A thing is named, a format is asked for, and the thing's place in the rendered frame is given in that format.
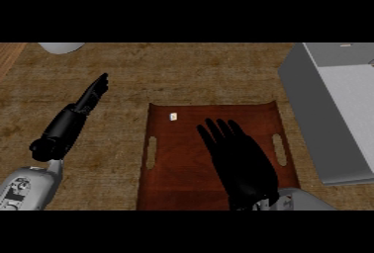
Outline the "white rounded object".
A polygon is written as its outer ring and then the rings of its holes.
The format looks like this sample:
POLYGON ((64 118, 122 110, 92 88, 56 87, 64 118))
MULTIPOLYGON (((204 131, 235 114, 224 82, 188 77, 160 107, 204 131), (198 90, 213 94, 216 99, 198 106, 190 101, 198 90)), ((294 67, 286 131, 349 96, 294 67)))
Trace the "white rounded object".
POLYGON ((52 54, 65 54, 79 50, 83 46, 83 42, 42 42, 42 48, 52 54))

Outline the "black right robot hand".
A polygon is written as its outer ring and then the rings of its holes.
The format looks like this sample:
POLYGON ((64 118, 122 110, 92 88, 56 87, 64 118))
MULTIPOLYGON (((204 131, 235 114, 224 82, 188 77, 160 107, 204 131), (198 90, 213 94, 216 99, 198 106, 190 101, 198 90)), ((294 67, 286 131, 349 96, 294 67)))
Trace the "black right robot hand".
POLYGON ((228 195, 229 209, 250 211, 263 200, 272 205, 280 199, 280 181, 259 143, 234 120, 206 119, 204 122, 206 126, 195 128, 228 195))

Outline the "grey open box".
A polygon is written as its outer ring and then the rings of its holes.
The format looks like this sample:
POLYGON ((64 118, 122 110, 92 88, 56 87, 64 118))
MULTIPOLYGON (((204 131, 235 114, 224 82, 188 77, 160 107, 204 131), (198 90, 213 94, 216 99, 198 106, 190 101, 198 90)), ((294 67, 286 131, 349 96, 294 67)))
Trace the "grey open box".
POLYGON ((374 42, 296 43, 280 77, 323 183, 374 183, 374 42))

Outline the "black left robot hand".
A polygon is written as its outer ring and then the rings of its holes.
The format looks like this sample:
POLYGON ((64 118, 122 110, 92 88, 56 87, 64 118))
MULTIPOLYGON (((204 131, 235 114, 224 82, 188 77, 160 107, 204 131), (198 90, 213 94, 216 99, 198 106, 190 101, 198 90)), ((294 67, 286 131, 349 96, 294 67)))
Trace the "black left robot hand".
POLYGON ((104 73, 89 85, 77 102, 62 108, 42 137, 31 143, 30 150, 37 161, 64 159, 80 135, 88 116, 107 90, 108 74, 104 73))

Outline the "brown wooden tray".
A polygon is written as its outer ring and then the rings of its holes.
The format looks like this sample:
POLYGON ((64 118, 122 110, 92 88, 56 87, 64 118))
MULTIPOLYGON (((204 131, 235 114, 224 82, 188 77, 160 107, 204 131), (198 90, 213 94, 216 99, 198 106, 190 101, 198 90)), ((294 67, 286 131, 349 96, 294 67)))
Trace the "brown wooden tray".
POLYGON ((141 169, 138 209, 141 211, 226 211, 228 197, 195 127, 204 120, 234 120, 253 136, 274 164, 280 186, 300 185, 294 161, 277 157, 274 137, 284 136, 278 105, 157 106, 148 109, 144 157, 153 166, 141 169), (170 113, 178 120, 170 121, 170 113))

